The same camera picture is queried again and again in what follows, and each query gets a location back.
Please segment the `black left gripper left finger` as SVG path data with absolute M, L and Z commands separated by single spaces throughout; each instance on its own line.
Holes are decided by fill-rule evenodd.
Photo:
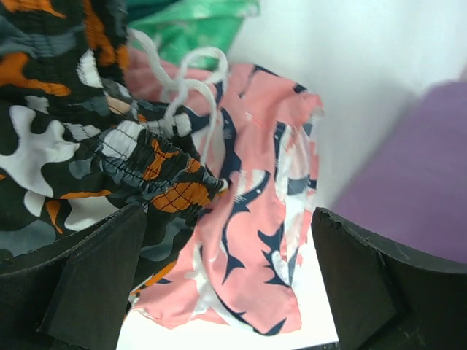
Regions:
M 2 349 L 115 349 L 146 226 L 128 205 L 1 262 Z

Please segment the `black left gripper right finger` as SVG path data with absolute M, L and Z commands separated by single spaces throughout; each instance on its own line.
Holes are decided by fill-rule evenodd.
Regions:
M 466 264 L 324 208 L 312 236 L 340 349 L 466 348 Z

